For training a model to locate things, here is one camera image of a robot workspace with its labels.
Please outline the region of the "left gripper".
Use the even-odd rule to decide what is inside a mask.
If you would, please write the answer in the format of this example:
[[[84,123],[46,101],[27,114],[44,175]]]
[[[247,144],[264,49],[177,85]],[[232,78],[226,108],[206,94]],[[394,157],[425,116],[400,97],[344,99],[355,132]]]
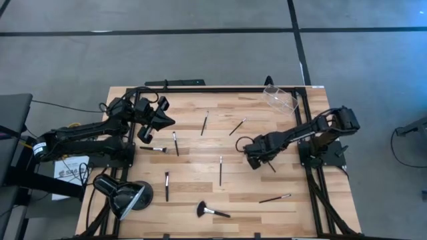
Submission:
[[[175,121],[165,114],[165,111],[169,108],[169,102],[165,96],[161,96],[157,102],[158,106],[156,110],[150,109],[150,113],[146,115],[141,124],[141,129],[138,131],[138,138],[146,144],[150,144],[153,139],[151,132],[155,129],[160,131],[163,128],[169,127],[175,124]]]

